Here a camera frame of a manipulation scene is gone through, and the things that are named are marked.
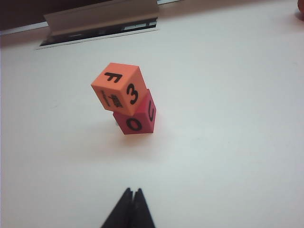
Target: orange cube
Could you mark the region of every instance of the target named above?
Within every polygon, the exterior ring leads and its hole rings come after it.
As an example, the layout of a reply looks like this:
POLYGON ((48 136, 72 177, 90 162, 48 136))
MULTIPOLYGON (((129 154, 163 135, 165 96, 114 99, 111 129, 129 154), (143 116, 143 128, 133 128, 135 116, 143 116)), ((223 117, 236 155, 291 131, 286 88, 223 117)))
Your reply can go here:
POLYGON ((139 66, 110 63, 91 84, 106 110, 133 115, 147 94, 139 66))

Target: red cube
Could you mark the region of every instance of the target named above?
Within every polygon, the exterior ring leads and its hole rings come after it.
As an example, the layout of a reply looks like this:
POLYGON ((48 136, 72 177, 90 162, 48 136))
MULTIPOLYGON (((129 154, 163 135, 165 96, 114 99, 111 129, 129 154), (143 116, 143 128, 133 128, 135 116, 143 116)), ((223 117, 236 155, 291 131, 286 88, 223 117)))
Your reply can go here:
POLYGON ((150 90, 132 116, 114 112, 113 116, 124 134, 153 133, 156 107, 150 90))

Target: cube face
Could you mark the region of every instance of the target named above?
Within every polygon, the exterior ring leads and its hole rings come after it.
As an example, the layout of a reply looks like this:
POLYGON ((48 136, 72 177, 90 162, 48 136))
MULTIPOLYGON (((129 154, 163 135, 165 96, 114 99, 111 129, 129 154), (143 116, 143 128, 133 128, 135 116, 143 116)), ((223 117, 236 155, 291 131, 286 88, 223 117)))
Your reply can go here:
POLYGON ((124 134, 153 133, 156 117, 156 107, 151 93, 147 95, 133 116, 127 116, 117 112, 113 113, 115 120, 124 134))
POLYGON ((133 115, 147 88, 138 66, 110 63, 91 84, 106 110, 133 115))

